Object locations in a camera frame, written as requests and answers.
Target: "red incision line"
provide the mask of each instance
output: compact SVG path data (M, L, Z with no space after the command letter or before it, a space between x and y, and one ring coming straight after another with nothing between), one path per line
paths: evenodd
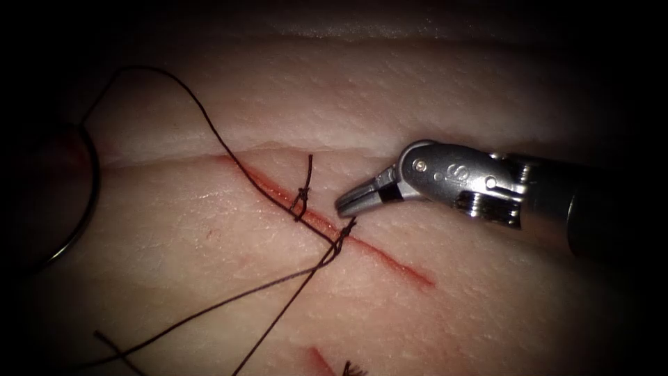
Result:
M221 155L216 158L218 161L223 162L225 164L234 164L234 161L232 161L232 159L227 155ZM271 179L269 179L259 171L255 171L248 167L246 167L246 170L253 177L257 185L261 186L261 188L267 191L267 193L271 197L275 198L277 201L283 202L284 205L288 207L292 204L292 201L294 200L294 197L296 195L296 189L294 193L289 193L286 189L282 188L280 185L271 181ZM299 212L300 209L301 209L301 204L298 203L295 206L294 211ZM322 214L313 212L311 210L306 210L306 213L304 213L304 216L302 218L304 219L304 221L308 222L313 227L320 230L323 234L331 238L336 238L339 235L338 234L339 230ZM371 244L368 244L352 235L349 236L348 239L352 240L352 242L354 242L359 246L356 247L357 249L360 249L362 251L365 251L366 253L370 253L376 256L383 264L387 265L390 269L414 281L419 286L430 287L430 288L435 286L435 283L431 279L428 279L427 277L423 276L422 274L418 273L417 271L415 271L410 267L402 265L395 259L391 258L387 253L376 248L375 246L372 246Z
M317 348L309 347L306 351L310 363L318 370L317 376L336 376L334 370L327 364L327 361L322 357Z

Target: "dark suture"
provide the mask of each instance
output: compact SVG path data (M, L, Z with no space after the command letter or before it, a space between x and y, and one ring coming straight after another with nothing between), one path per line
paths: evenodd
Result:
M246 365L246 362L250 359L250 357L253 355L253 353L255 353L255 351L260 346L262 341L264 341L264 338L267 337L267 335L269 335L269 332L273 329L274 325L276 325L276 323L283 316L283 313L285 313L285 311L287 311L287 309L290 307L290 304L292 304L292 302L295 299L297 299L297 297L299 296L301 291L304 289L304 287L306 287L306 284L311 280L311 278L313 278L313 276L315 275L315 272L317 272L318 269L320 269L322 267L322 264L327 259L327 256L329 256L329 253L331 253L332 250L334 250L334 256L333 257L336 257L336 256L338 256L339 253L341 253L341 247L343 246L343 239L345 237L347 237L348 235L350 235L350 230L352 230L352 228L353 228L353 226L355 226L355 224L356 224L356 222L355 222L355 219L353 218L353 219L350 220L350 222L348 222L348 226L344 227L343 230L341 230L341 235L339 235L339 238L337 239L336 246L334 246L333 248L329 247L327 252L324 254L324 256L322 256L322 258L318 262L318 265L315 268L313 268L313 271L311 271L308 274L308 277L306 277L304 282L302 282L302 284L299 286L297 291L292 295L292 298L290 298L290 300L287 302L287 304L285 304L285 306L283 307L283 310L281 310L281 312L276 316L276 318L269 325L267 330L264 331L264 334L262 334L262 337L260 337L260 339L255 343L255 346L253 346L253 348L250 350L250 352L248 352L248 354L246 355L244 360L241 361L241 363L239 364L239 367L237 367L237 369L234 370L234 372L232 373L232 376L237 375L239 373L239 371L241 371L241 369Z
M306 183L305 183L305 185L304 185L304 188L300 188L300 189L299 189L299 194L298 194L297 198L295 199L293 205L292 205L291 207L286 207L286 206L283 205L281 202L279 202L279 201L276 200L275 198L271 197L271 196L270 196L270 195L269 195L263 188L261 188L261 186L259 186L259 185L256 183L256 181L253 179L253 177L250 175L250 173L249 173L249 172L246 170L246 168L241 164L241 162L239 161L239 159L237 158L237 156L234 155L234 153L232 152L232 150L231 150L231 149L227 146L227 144L223 141L221 135L218 133L218 131L217 131L216 128L214 127L213 123L211 122L211 119L209 118L209 115L208 115L208 113L206 112L204 106L203 106L202 103L199 101L199 99L195 96L195 94L193 93L193 91L192 91L186 84L184 84L183 81L181 81L178 77L176 77L175 75L173 75L173 74L171 74L171 73L169 73L169 72L167 72L167 71L165 71L165 70L159 69L159 68L151 67L151 66L148 66L148 65L128 65L128 66L126 66L126 67L122 67L122 68L117 69L117 70L111 75L110 80L109 80L109 81L107 82L107 84L104 86L104 88L102 89L102 91L100 92L100 94L95 98L95 101L93 102L93 104L90 106L90 108L87 110L87 112L83 115L83 118L81 119L81 122L80 122L80 126L81 126L81 127L83 127L83 126L85 125L86 121L90 118L90 115L93 113L93 111L95 110L95 108L97 107L97 105L102 101L102 99L104 98L104 96L106 95L106 93L109 91L109 89L111 88L111 86L113 85L113 83L114 83L114 82L116 81L116 79L118 78L118 76L119 76L121 73L126 72L126 71L129 71L129 70L147 70L147 71L150 71L150 72L155 72L155 73L158 73L159 75L167 76L167 77L169 77L170 79L172 79L173 81L175 81L177 84L179 84L179 86L181 86L181 87L182 87L182 88L183 88L183 89L190 95L190 97L192 98L192 100L197 104L197 107L199 107L200 112L202 113L202 115L204 116L205 120L207 121L207 124L209 125L210 130L214 133L214 135L215 135L216 138L218 139L218 142L220 142L220 144L223 146L223 148L225 149L225 151L229 154L230 158L232 158L232 160L234 161L234 163L237 165L237 167L239 167L239 170L241 170L241 172L246 176L246 179L252 184L252 186L254 186L254 188L255 188L258 192L260 192L261 195L263 195L267 200L271 201L275 206L279 207L279 208L282 209L283 211L285 211L285 212L287 212L288 214L292 215L292 216L294 217L295 222L300 222L301 224L303 224L306 228L308 228L309 230L311 230L313 233L315 233L316 235L320 236L322 239L326 240L326 241L330 244L330 246L329 246L329 249L327 250L327 252L325 253L325 255L321 258L321 260L318 262L318 264L315 265L314 267L311 267L311 268L302 270L302 271L300 271L300 272L296 272L296 273L290 274L290 275L288 275L288 276L284 276L284 277L282 277L282 278L280 278L280 279L276 279L275 281L272 281L272 282L269 282L269 283L265 283L264 285L261 285L261 286L259 286L259 287L256 287L256 288L253 288L253 289L251 289L251 290L245 291L245 292L243 292L243 293L241 293L241 294L239 294L239 295L237 295L237 296L235 296L235 297L232 297L232 298L226 299L226 300L224 300L224 301L221 301L220 303L217 303L217 304L215 304L215 305L213 305L213 306L210 306L209 308L206 308L206 309L201 310L201 311L199 311L199 312L197 312L197 313L194 313L193 315L190 315L189 317L184 318L183 320L180 320L179 322L177 322L177 323L171 325L169 328L167 328L167 329L161 331L161 332L158 333L157 335L155 335L155 336L153 336L153 337L151 337L151 338L149 338L149 339L143 341L142 343L139 343L138 345L135 345L135 346L129 348L128 350L125 350L125 351L122 351L122 352L121 352L121 351L118 351L116 355L113 355L113 356L110 356L110 357L106 357L106 358L102 358L102 359L98 359L98 360L96 360L96 361L91 361L91 362L88 362L88 363L80 363L79 365L75 365L75 366L73 366L73 367L69 367L66 371L82 370L82 369L85 369L85 368L90 368L90 367L94 367L94 366L100 366L100 365L105 364L105 363L108 363L108 362L110 362L110 361L115 361L115 360L118 360L118 359L124 359L124 358L127 357L128 355L130 355L130 354L132 354L132 353L134 353L134 352L136 352L136 351L138 351L138 350L143 349L144 347L146 347L146 346L150 345L151 343L155 342L156 340L158 340L158 339L161 338L162 336L165 336L165 335L166 335L167 333L169 333L170 331L172 331L172 330L174 330L174 329L180 327L181 325L187 323L188 321L190 321L190 320L192 320L192 319L195 319L195 318L197 318L197 317L199 317L199 316L201 316L201 315L204 315L204 314L206 314L206 313L208 313L208 312L210 312L210 311L213 311L214 309L219 308L219 307L221 307L221 306L224 306L225 304L228 304L228 303L230 303L230 302L232 302L232 301L235 301L235 300L241 299L242 297L245 297L245 296L247 296L247 295L253 294L254 292L258 292L258 291L260 291L260 290L269 288L269 287L274 286L274 285L277 285L277 284L279 284L279 283L286 282L286 281L288 281L288 280L290 280L290 279L296 278L297 276L302 276L302 275L308 274L308 277L307 277L307 278L305 279L305 281L302 283L302 285L300 286L300 288L294 293L294 295L292 296L292 298L290 299L290 301L285 305L284 309L280 312L280 314L276 317L276 319L271 323L271 325L270 325L269 328L265 331L265 333L262 335L262 337L256 342L256 344L255 344L255 346L252 348L252 350L246 355L246 357L245 357L244 360L241 362L241 364L239 364L239 367L237 367L237 369L234 371L234 374L233 374L233 375L236 375L236 374L238 374L239 371L244 367L244 365L245 365L246 362L250 359L250 357L253 355L253 353L255 352L255 350L260 346L260 344L262 343L262 341L264 340L264 338L265 338L265 337L269 334L269 332L273 329L274 325L276 325L276 323L279 321L279 319L280 319L280 317L283 315L283 313L288 309L288 307L290 306L290 304L292 304L292 302L297 298L297 296L299 295L299 293L300 293L300 292L302 291L302 289L306 286L306 283L308 283L308 282L310 281L310 279L315 275L315 272L317 272L318 269L321 269L322 267L327 266L329 263L331 263L331 262L332 262L332 261L333 261L333 260L340 254L340 253L341 253L341 248L342 248L342 246L343 246L343 241L344 241L344 239L350 235L350 231L351 231L351 229L352 229L352 228L355 226L355 224L356 224L356 222L355 222L355 218L352 218L352 219L350 220L350 222L348 223L348 225L347 225L346 227L344 227L344 228L341 230L341 233L340 233L339 237L338 237L336 240L332 240L329 236L325 235L325 234L322 233L320 230L318 230L317 228L315 228L313 225L311 225L311 224L309 224L308 222L306 222L306 221L303 220L302 216L303 216L304 213L306 212L306 201L307 201L307 199L308 199L308 190L309 190L308 185L310 184L311 172L312 172L312 155L309 155L309 169L308 169L308 174L307 174L307 178L306 178ZM296 202L298 202L298 199L301 199L301 200L303 201L303 207L302 207L302 210L300 211L299 214L295 214L294 212L292 212L292 209L293 209L294 206L296 205Z
M118 346L116 346L116 344L114 342L112 342L107 336L102 334L100 331L96 330L93 333L93 335L94 335L94 337L96 337L97 339L102 341L105 345L109 346L116 354L121 353ZM135 366L130 360L128 360L127 357L121 357L121 359L123 360L123 363L125 363L127 365L127 367L130 368L131 370L133 370L137 375L147 376L144 372L142 372L142 370L137 368L137 366Z
M308 155L308 172L306 173L306 183L304 184L304 188L300 188L298 190L297 196L294 198L292 201L292 205L290 205L290 211L294 209L294 206L297 205L299 200L301 199L302 206L301 206L301 211L299 214L294 217L294 221L297 222L301 217L304 216L304 213L306 213L306 201L308 201L308 190L310 189L308 187L309 184L311 184L311 172L313 171L313 154Z
M367 371L362 370L358 366L352 366L350 361L346 361L346 366L343 368L343 376L367 376Z

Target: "skin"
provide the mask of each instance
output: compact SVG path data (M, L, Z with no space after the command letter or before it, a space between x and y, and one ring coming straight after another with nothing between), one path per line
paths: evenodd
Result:
M614 159L622 117L609 93L571 60L530 48L559 45L558 34L461 9L400 14L166 11L81 71L61 115L77 122L120 65L167 69L286 205L314 155L305 220L330 234L346 224L333 201L416 139ZM474 31L458 21L466 17ZM131 347L326 251L254 190L173 82L125 74L86 127L103 169L95 217L66 257L16 285L24 334L46 363L111 354L96 329ZM630 331L631 293L614 277L444 206L387 205L358 218L341 255L241 374L338 375L346 360L370 375L594 372ZM149 375L230 374L303 278L208 313L130 359ZM132 372L117 361L80 374Z

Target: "blood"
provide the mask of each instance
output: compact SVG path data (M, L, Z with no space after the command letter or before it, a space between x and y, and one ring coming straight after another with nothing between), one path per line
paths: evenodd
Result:
M216 157L216 159L227 165L234 164L234 161L232 161L232 159L227 155L218 156ZM248 167L246 167L246 170L251 175L251 177L253 177L255 182L261 188L267 191L267 193L271 197L275 198L277 201L280 201L287 207L289 207L292 204L295 195L297 195L296 193L297 189L294 190L294 193L290 193L287 189L281 187L276 182L266 177L263 173L256 171L255 169L250 169ZM299 212L300 209L301 205L298 204L294 208L294 211ZM306 210L306 213L304 213L303 216L303 220L308 222L318 230L320 230L323 234L333 239L338 236L339 229L337 229L336 226L331 221L329 221L324 215L318 212L314 212L312 210ZM425 275L391 258L385 251L382 251L376 248L375 246L372 246L371 244L366 243L363 240L360 240L352 235L349 236L348 239L357 245L357 247L353 247L353 249L357 249L359 251L362 251L363 253L374 256L380 263L384 264L392 271L401 274L405 279L414 282L418 287L432 288L436 285L431 279L429 279Z
M309 347L307 350L309 362L316 369L315 376L336 376L334 370L329 366L325 358L323 358L320 351L315 347Z

